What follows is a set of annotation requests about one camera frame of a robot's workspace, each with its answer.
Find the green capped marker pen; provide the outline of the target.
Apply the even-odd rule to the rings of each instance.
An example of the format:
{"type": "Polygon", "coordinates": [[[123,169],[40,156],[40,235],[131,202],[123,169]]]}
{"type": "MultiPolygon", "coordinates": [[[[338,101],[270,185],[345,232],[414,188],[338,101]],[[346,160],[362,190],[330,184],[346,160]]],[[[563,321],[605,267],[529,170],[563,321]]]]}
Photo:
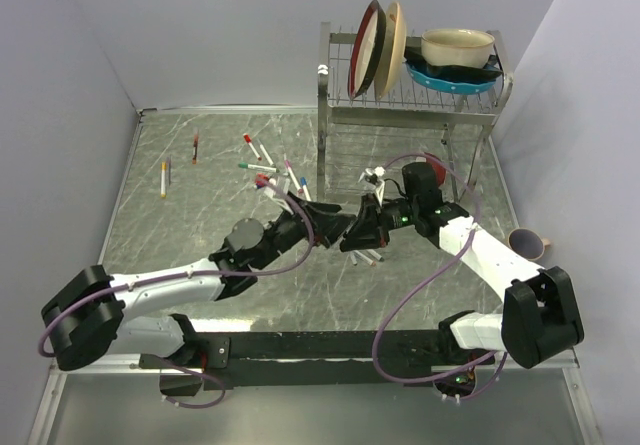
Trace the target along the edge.
{"type": "Polygon", "coordinates": [[[238,164],[238,167],[241,169],[253,170],[261,173],[279,173],[279,169],[277,167],[265,166],[260,164],[241,162],[238,164]]]}

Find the steel dish rack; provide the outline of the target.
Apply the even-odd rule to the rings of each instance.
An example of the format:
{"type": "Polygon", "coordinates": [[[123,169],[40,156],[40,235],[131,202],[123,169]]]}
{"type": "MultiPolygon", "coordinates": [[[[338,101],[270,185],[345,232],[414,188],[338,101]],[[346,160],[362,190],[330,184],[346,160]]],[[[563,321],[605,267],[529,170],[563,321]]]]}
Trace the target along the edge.
{"type": "Polygon", "coordinates": [[[495,39],[489,63],[500,71],[491,85],[471,91],[437,90],[416,82],[407,68],[390,92],[347,95],[354,31],[320,26],[317,78],[317,172],[319,199],[351,200],[355,175],[367,166],[417,147],[445,160],[470,186],[481,177],[490,134],[513,88],[513,68],[503,35],[495,39]]]}

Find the yellow marker pen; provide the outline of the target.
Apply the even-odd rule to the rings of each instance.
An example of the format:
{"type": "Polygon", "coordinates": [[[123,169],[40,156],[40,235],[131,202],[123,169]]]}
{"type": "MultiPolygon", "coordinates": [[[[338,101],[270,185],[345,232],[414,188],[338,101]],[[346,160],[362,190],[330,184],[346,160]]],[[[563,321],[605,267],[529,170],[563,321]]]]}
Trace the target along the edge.
{"type": "Polygon", "coordinates": [[[161,162],[161,175],[160,175],[160,196],[166,198],[167,196],[167,177],[168,177],[168,164],[166,161],[161,162]]]}

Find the pink marker pen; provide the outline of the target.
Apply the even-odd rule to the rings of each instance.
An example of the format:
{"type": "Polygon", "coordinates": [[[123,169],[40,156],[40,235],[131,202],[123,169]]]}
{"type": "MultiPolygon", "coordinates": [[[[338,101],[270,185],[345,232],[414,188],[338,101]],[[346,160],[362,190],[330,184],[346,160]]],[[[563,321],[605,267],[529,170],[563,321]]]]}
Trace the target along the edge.
{"type": "Polygon", "coordinates": [[[289,178],[291,179],[294,188],[296,190],[297,194],[301,194],[303,193],[303,188],[298,180],[298,177],[296,176],[290,161],[288,160],[288,157],[286,155],[286,153],[283,155],[283,159],[284,159],[284,166],[285,166],[285,170],[288,173],[289,178]]]}

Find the cream ceramic bowl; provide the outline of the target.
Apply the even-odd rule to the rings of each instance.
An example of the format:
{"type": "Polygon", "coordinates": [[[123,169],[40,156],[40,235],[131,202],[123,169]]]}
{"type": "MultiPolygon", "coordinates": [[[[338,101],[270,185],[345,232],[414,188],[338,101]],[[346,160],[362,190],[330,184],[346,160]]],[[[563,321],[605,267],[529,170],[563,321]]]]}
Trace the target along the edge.
{"type": "Polygon", "coordinates": [[[493,51],[493,35],[468,29],[432,29],[421,36],[421,53],[432,66],[483,68],[493,51]]]}

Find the red black plate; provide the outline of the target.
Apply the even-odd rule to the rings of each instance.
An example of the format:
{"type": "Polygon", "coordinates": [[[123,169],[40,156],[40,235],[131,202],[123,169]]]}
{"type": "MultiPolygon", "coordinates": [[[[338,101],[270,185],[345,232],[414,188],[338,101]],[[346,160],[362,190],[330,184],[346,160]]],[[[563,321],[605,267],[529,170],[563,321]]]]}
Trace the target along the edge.
{"type": "Polygon", "coordinates": [[[372,0],[360,22],[350,57],[347,85],[350,100],[355,100],[371,86],[381,59],[385,34],[385,12],[377,0],[372,0]]]}

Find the black square plate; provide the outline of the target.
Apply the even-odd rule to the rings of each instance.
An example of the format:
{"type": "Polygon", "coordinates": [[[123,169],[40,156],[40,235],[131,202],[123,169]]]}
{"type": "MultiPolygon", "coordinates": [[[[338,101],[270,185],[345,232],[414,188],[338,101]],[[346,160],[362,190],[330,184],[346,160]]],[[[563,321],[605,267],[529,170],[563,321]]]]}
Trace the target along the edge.
{"type": "Polygon", "coordinates": [[[413,69],[433,78],[453,82],[483,82],[497,79],[502,71],[493,67],[473,68],[461,65],[435,66],[429,64],[417,47],[406,46],[404,51],[406,63],[413,69]]]}

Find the red marker pen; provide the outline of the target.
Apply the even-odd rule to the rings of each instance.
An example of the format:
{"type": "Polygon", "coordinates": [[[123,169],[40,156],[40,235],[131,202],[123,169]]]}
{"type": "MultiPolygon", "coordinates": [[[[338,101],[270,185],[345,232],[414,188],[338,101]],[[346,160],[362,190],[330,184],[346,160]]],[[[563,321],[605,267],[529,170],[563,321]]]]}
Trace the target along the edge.
{"type": "Polygon", "coordinates": [[[260,152],[258,151],[258,149],[256,148],[255,144],[253,143],[251,137],[249,134],[245,133],[243,134],[243,138],[246,142],[246,144],[249,146],[249,148],[251,149],[253,155],[256,157],[256,159],[258,161],[262,161],[262,156],[260,154],[260,152]]]}

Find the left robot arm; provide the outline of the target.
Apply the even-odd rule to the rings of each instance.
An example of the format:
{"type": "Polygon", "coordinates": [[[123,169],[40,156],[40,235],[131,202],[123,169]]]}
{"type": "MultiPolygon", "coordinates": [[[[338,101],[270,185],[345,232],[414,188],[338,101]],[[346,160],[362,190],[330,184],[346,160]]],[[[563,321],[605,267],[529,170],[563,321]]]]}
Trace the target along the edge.
{"type": "Polygon", "coordinates": [[[155,354],[187,366],[199,352],[192,326],[183,316],[153,320],[152,313],[238,296],[259,278],[276,275],[271,263],[299,242],[330,248],[354,220],[337,204],[287,194],[275,220],[239,220],[217,251],[190,264],[139,274],[89,266],[42,308],[45,332],[38,352],[55,359],[63,371],[113,353],[155,354]]]}

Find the purple pink mug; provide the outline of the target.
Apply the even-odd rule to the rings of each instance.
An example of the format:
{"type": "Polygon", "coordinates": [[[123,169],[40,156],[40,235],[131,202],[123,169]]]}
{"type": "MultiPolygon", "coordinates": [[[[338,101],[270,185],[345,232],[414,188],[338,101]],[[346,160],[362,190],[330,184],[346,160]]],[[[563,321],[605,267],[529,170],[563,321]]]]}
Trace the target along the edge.
{"type": "Polygon", "coordinates": [[[507,245],[519,256],[530,261],[537,261],[545,254],[551,242],[530,229],[517,228],[509,233],[507,245]]]}

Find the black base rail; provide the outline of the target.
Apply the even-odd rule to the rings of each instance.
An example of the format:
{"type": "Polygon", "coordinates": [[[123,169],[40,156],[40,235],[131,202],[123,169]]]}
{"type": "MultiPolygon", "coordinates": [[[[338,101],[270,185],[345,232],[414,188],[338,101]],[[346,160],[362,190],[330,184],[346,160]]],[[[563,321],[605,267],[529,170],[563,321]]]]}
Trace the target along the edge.
{"type": "MultiPolygon", "coordinates": [[[[371,360],[374,331],[193,332],[166,359],[218,379],[226,389],[250,386],[374,384],[384,381],[371,360]]],[[[477,359],[440,330],[383,333],[378,360],[395,376],[417,378],[440,366],[477,359]]]]}

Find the white marker pen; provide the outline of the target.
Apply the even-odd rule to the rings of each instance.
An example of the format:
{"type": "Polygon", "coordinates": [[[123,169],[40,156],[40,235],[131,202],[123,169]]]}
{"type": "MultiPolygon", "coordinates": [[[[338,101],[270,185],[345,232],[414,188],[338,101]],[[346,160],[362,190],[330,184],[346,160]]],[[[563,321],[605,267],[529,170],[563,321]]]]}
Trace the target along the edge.
{"type": "Polygon", "coordinates": [[[271,158],[271,156],[269,155],[266,147],[263,145],[263,143],[260,140],[257,141],[257,144],[258,144],[258,147],[259,147],[259,150],[260,150],[260,154],[266,160],[266,162],[268,163],[268,166],[269,167],[274,167],[274,161],[271,158]]]}

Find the red white bowl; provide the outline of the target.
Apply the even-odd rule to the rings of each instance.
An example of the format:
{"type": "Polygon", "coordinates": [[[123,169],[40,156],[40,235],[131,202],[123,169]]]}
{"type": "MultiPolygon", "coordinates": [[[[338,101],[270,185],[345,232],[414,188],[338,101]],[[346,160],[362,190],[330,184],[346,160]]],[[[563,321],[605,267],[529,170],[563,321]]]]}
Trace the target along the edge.
{"type": "Polygon", "coordinates": [[[425,156],[425,161],[432,166],[435,172],[437,185],[441,187],[445,183],[447,176],[447,171],[442,165],[442,160],[436,155],[428,152],[425,153],[425,156]]]}

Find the beige plate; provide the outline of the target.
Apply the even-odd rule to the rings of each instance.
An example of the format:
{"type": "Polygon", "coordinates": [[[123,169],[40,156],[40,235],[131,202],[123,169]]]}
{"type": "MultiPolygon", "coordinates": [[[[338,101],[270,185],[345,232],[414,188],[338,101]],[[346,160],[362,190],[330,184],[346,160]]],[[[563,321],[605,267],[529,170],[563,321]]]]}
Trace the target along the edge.
{"type": "Polygon", "coordinates": [[[383,51],[374,78],[375,100],[393,89],[400,76],[407,40],[407,23],[401,4],[393,1],[386,10],[386,32],[383,51]]]}

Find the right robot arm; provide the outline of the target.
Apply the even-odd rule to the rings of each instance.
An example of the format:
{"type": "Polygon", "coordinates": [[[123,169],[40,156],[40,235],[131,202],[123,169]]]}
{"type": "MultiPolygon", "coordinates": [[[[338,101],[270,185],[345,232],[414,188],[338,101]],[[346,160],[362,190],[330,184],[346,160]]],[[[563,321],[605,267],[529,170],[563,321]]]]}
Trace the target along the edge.
{"type": "Polygon", "coordinates": [[[525,369],[584,339],[572,281],[559,267],[545,269],[484,230],[460,205],[444,200],[433,164],[402,169],[399,198],[384,197],[385,170],[366,169],[371,188],[340,244],[343,252],[382,248],[393,230],[413,227],[438,249],[461,261],[501,299],[499,314],[463,311],[439,324],[436,351],[460,363],[472,350],[505,352],[525,369]]]}

